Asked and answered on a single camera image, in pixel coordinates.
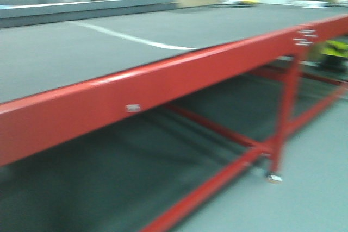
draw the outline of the red table leg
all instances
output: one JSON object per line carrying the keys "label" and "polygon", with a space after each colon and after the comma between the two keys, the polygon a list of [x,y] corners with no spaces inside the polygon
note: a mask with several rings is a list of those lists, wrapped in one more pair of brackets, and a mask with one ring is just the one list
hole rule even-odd
{"label": "red table leg", "polygon": [[277,173],[279,170],[279,161],[281,158],[282,149],[288,136],[288,127],[301,76],[300,61],[301,55],[297,54],[293,57],[284,79],[284,89],[279,110],[277,131],[274,139],[273,152],[271,155],[271,166],[269,173],[267,174],[267,180],[274,183],[282,181],[282,178]]}

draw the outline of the red crossbar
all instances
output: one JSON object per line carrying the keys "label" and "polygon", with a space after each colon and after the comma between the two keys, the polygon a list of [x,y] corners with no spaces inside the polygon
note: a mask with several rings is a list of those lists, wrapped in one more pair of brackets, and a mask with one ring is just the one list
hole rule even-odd
{"label": "red crossbar", "polygon": [[[277,67],[274,65],[266,65],[266,66],[263,66],[261,68],[258,68],[257,70],[251,71],[251,72],[252,73],[256,72],[256,73],[254,73],[255,75],[259,75],[259,76],[262,76],[264,78],[268,78],[271,80],[283,81],[284,73],[286,72],[286,69],[281,68],[281,67]],[[321,81],[323,83],[332,84],[332,85],[340,85],[340,84],[346,82],[343,80],[337,80],[337,79],[332,79],[329,77],[317,76],[315,74],[306,73],[306,72],[302,72],[302,77],[316,80],[316,81]]]}
{"label": "red crossbar", "polygon": [[250,149],[239,159],[230,163],[218,174],[168,209],[148,226],[144,227],[141,232],[164,232],[172,228],[177,222],[207,200],[207,198],[248,168],[262,153],[263,150],[260,148]]}
{"label": "red crossbar", "polygon": [[302,115],[298,116],[296,119],[292,120],[288,127],[288,134],[296,132],[303,125],[312,120],[316,115],[325,110],[334,101],[336,101],[341,95],[348,91],[348,83],[343,83],[339,88],[333,91],[330,95],[319,101],[316,105],[310,108],[308,111],[304,112]]}
{"label": "red crossbar", "polygon": [[170,109],[171,111],[174,111],[204,127],[206,127],[207,129],[210,129],[218,134],[220,134],[221,136],[228,138],[240,145],[246,146],[246,147],[257,147],[257,148],[261,148],[264,153],[266,154],[270,154],[271,153],[271,148],[267,143],[264,142],[258,142],[255,141],[245,135],[236,133],[235,131],[231,131],[230,129],[219,125],[216,122],[213,122],[209,119],[204,118],[203,116],[196,114],[192,111],[189,111],[187,109],[181,108],[179,106],[176,106],[174,104],[166,104],[165,105],[166,108]]}

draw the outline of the gray floor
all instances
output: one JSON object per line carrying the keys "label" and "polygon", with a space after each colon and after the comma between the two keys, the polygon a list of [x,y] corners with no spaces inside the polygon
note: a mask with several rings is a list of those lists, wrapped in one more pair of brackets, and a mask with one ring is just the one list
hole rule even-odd
{"label": "gray floor", "polygon": [[253,168],[172,232],[347,232],[345,99],[288,142],[282,184],[265,182]]}

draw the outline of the metal bar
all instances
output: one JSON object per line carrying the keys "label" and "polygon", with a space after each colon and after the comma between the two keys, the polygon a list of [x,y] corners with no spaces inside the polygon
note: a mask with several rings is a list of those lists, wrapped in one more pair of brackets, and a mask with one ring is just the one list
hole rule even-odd
{"label": "metal bar", "polygon": [[269,146],[273,148],[275,140],[276,140],[276,135],[272,134],[266,140],[264,140],[264,143],[269,144]]}
{"label": "metal bar", "polygon": [[322,19],[303,26],[307,29],[315,30],[315,35],[318,37],[311,39],[314,43],[320,43],[334,37],[342,36],[348,32],[347,17],[345,15]]}
{"label": "metal bar", "polygon": [[[261,68],[262,69],[263,68],[267,68],[267,69],[270,69],[270,70],[283,72],[283,73],[286,71],[285,68],[277,67],[277,66],[274,66],[274,65],[265,65],[265,66],[263,66]],[[307,78],[307,79],[317,80],[317,81],[321,81],[323,83],[328,83],[328,84],[332,84],[332,85],[341,85],[342,83],[346,82],[346,81],[336,80],[336,79],[327,78],[327,77],[323,77],[323,76],[316,76],[314,74],[306,73],[306,72],[302,72],[301,76],[304,77],[304,78]]]}
{"label": "metal bar", "polygon": [[278,70],[274,70],[264,66],[257,68],[255,70],[252,70],[248,72],[248,74],[252,74],[253,76],[260,76],[260,77],[271,79],[274,81],[281,81],[281,82],[285,81],[284,74],[279,73]]}
{"label": "metal bar", "polygon": [[164,232],[195,210],[200,204],[216,193],[243,170],[247,169],[263,153],[260,148],[250,149],[239,159],[227,165],[222,171],[188,194],[140,232]]}
{"label": "metal bar", "polygon": [[300,127],[308,123],[311,119],[313,119],[316,115],[322,112],[325,108],[330,106],[341,95],[347,92],[347,90],[348,90],[348,83],[342,84],[339,88],[333,91],[326,98],[319,101],[311,109],[309,109],[308,111],[304,112],[302,115],[292,120],[291,124],[288,127],[287,133],[292,134],[296,132]]}
{"label": "metal bar", "polygon": [[223,137],[226,137],[234,142],[239,143],[240,145],[243,145],[246,147],[262,148],[264,153],[271,153],[271,148],[268,147],[265,143],[255,141],[247,136],[244,136],[242,134],[231,131],[228,128],[221,126],[221,125],[219,125],[211,120],[208,120],[208,119],[202,117],[201,115],[198,115],[192,111],[180,108],[180,107],[173,105],[173,104],[166,104],[165,107],[171,111],[174,111],[174,112],[206,127],[207,129],[210,129],[210,130],[220,134]]}
{"label": "metal bar", "polygon": [[283,97],[279,110],[277,131],[274,140],[274,150],[271,155],[271,172],[277,172],[283,146],[287,138],[287,128],[292,115],[300,80],[300,55],[294,56],[284,83]]}
{"label": "metal bar", "polygon": [[332,85],[341,85],[344,83],[344,81],[342,81],[342,80],[335,80],[332,78],[316,76],[316,75],[311,74],[311,73],[302,73],[302,76],[305,78],[308,78],[308,79],[317,80],[317,81],[321,81],[323,83],[332,84]]}

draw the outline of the red beam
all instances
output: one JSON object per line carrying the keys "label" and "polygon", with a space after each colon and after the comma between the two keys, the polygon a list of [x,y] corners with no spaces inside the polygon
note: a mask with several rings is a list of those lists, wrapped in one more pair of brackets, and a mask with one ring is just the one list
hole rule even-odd
{"label": "red beam", "polygon": [[344,83],[344,81],[341,81],[341,80],[335,80],[335,79],[332,79],[332,78],[316,76],[316,75],[310,74],[310,73],[303,73],[302,76],[305,77],[305,78],[308,78],[308,79],[321,81],[323,83],[332,84],[332,85],[341,85],[342,83]]}
{"label": "red beam", "polygon": [[248,168],[263,153],[262,149],[250,149],[238,160],[227,165],[214,177],[203,183],[195,191],[188,194],[156,220],[144,227],[140,232],[164,232],[195,210],[200,204],[216,193],[243,170]]}
{"label": "red beam", "polygon": [[348,17],[346,15],[338,15],[331,18],[318,20],[306,25],[303,25],[305,29],[315,30],[310,35],[316,35],[317,37],[308,38],[309,41],[314,43],[323,42],[334,37],[346,35],[348,24]]}
{"label": "red beam", "polygon": [[290,67],[287,69],[278,116],[277,130],[273,143],[274,150],[271,155],[271,172],[278,172],[282,150],[287,139],[287,127],[294,109],[299,80],[301,77],[300,61],[301,55],[297,54],[294,56]]}
{"label": "red beam", "polygon": [[223,137],[226,137],[234,142],[239,143],[240,145],[243,145],[246,147],[261,148],[264,153],[266,153],[266,154],[271,153],[271,148],[266,143],[261,143],[261,142],[255,141],[247,136],[244,136],[242,134],[231,131],[224,126],[221,126],[221,125],[219,125],[211,120],[208,120],[208,119],[202,117],[201,115],[198,115],[192,111],[180,108],[180,107],[175,106],[173,104],[166,104],[165,107],[170,109],[171,111],[174,111],[174,112],[206,127],[207,129],[210,129],[210,130],[220,134]]}
{"label": "red beam", "polygon": [[296,119],[292,120],[291,124],[288,127],[288,135],[296,132],[299,128],[301,128],[303,125],[308,123],[311,119],[313,119],[316,115],[322,112],[325,108],[330,106],[335,100],[337,100],[341,95],[343,95],[347,91],[347,88],[348,88],[348,83],[342,84],[341,87],[337,88],[337,90],[333,91],[326,98],[319,101],[311,109],[304,112],[302,115],[298,116]]}

